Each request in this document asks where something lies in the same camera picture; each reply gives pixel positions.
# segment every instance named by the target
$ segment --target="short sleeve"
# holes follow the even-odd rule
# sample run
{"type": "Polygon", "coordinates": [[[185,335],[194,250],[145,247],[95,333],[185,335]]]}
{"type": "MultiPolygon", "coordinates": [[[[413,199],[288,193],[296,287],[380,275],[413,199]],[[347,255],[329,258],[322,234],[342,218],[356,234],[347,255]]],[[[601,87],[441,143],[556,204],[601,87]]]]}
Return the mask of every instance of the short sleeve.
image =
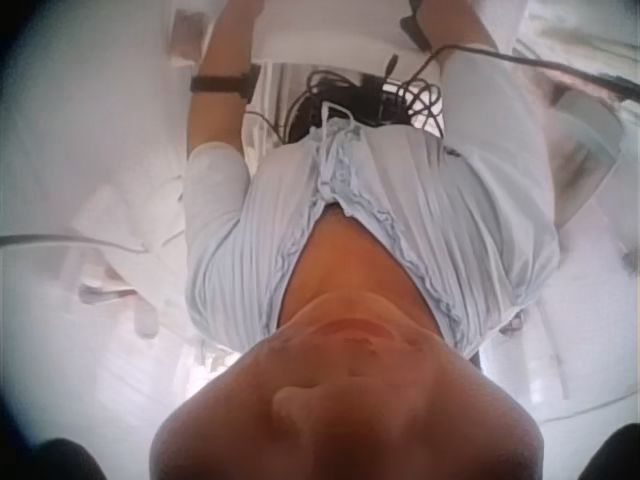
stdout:
{"type": "Polygon", "coordinates": [[[184,185],[190,264],[229,235],[240,218],[249,181],[244,158],[233,147],[209,143],[193,151],[184,185]]]}

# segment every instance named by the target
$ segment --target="black cable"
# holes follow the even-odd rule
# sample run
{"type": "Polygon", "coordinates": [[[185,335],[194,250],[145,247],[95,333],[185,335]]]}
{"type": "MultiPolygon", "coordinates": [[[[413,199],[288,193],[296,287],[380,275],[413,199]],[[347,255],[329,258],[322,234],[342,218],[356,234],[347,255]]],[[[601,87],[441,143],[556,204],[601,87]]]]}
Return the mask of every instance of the black cable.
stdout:
{"type": "Polygon", "coordinates": [[[524,65],[527,67],[538,67],[544,68],[546,70],[553,70],[556,72],[565,73],[567,75],[571,75],[573,77],[579,78],[586,82],[592,83],[599,87],[602,87],[606,90],[609,90],[623,98],[633,100],[636,103],[640,103],[640,89],[637,86],[627,83],[621,82],[615,78],[604,77],[601,75],[595,75],[592,73],[587,73],[580,69],[570,67],[569,65],[565,65],[559,62],[551,62],[548,60],[538,60],[533,58],[526,57],[515,57],[513,55],[507,55],[505,53],[495,52],[493,50],[485,50],[482,48],[474,48],[474,47],[466,47],[462,45],[444,45],[438,48],[429,58],[422,64],[422,66],[414,73],[411,78],[404,82],[403,85],[410,85],[413,83],[422,72],[424,72],[427,67],[440,55],[442,52],[446,50],[459,50],[468,53],[474,53],[477,55],[484,55],[485,57],[497,58],[502,61],[514,63],[517,65],[524,65]]]}
{"type": "Polygon", "coordinates": [[[278,128],[265,115],[263,115],[260,112],[255,112],[253,110],[247,110],[246,112],[244,112],[244,114],[255,115],[256,117],[260,117],[264,121],[264,123],[266,123],[269,126],[269,128],[273,131],[273,133],[275,133],[276,137],[278,138],[278,141],[280,142],[280,145],[285,144],[284,138],[282,138],[282,135],[278,131],[278,128]]]}
{"type": "MultiPolygon", "coordinates": [[[[411,78],[398,84],[395,92],[388,92],[384,89],[384,85],[388,83],[388,72],[395,67],[393,59],[387,65],[384,79],[377,80],[380,85],[379,89],[371,88],[372,82],[369,77],[367,84],[361,86],[331,70],[312,72],[307,77],[305,90],[287,110],[282,137],[286,143],[293,143],[304,138],[311,126],[318,126],[319,112],[322,104],[327,101],[346,108],[359,123],[371,127],[393,124],[412,125],[415,124],[418,117],[426,117],[425,125],[433,121],[438,134],[443,137],[442,106],[438,111],[435,111],[435,107],[442,101],[442,90],[438,85],[420,78],[420,75],[446,50],[459,50],[517,65],[561,72],[612,91],[621,98],[640,102],[640,87],[631,82],[625,82],[624,79],[593,75],[558,62],[515,57],[482,48],[445,45],[433,52],[411,78]],[[427,92],[429,93],[428,100],[423,98],[427,92]],[[372,112],[372,106],[375,106],[375,112],[372,112]]],[[[343,114],[332,111],[330,115],[342,116],[343,114]]]]}

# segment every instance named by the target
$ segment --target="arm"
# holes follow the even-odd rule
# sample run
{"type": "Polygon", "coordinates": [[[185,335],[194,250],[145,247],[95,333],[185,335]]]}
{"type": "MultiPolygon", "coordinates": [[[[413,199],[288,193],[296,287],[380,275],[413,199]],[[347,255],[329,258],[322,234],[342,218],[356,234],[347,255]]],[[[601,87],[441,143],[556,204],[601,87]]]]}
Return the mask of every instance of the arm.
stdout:
{"type": "MultiPolygon", "coordinates": [[[[481,44],[497,50],[484,24],[469,5],[469,0],[422,0],[418,24],[436,51],[444,45],[481,44]]],[[[454,53],[438,57],[440,66],[454,53]]]]}
{"type": "MultiPolygon", "coordinates": [[[[251,66],[255,21],[264,0],[229,0],[218,18],[200,75],[239,77],[251,66]]],[[[198,93],[191,99],[187,142],[189,152],[209,142],[242,149],[242,122],[246,100],[236,93],[198,93]]]]}

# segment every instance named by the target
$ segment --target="floor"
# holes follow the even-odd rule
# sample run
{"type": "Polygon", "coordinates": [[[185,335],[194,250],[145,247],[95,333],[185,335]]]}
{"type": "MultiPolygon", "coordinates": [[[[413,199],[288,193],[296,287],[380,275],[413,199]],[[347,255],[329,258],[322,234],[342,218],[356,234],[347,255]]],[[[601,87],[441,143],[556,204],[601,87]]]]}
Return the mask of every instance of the floor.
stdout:
{"type": "MultiPolygon", "coordinates": [[[[170,1],[67,1],[32,26],[0,103],[3,234],[67,232],[105,183],[136,208],[180,175],[189,71],[165,56],[170,16],[170,1]]],[[[638,421],[637,276],[622,261],[637,244],[637,140],[628,132],[612,181],[563,231],[562,269],[528,326],[482,352],[540,422],[552,480],[576,478],[609,433],[638,421]]],[[[33,440],[71,438],[109,478],[147,478],[159,424],[235,357],[203,349],[184,318],[140,338],[132,298],[79,302],[91,255],[0,256],[2,389],[33,440]]]]}

